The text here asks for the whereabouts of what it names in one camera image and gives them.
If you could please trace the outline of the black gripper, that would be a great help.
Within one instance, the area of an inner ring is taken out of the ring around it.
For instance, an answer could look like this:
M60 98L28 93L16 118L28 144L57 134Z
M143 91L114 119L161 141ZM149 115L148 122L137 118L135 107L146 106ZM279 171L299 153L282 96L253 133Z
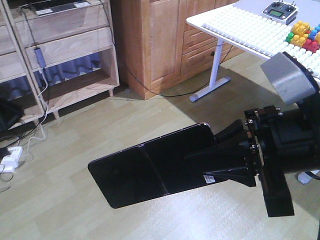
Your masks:
M295 214L285 175L320 167L320 128L300 109L270 105L244 112L257 149L257 172L269 217ZM214 135L213 146L185 155L189 167L222 181L255 187L250 144L241 119Z

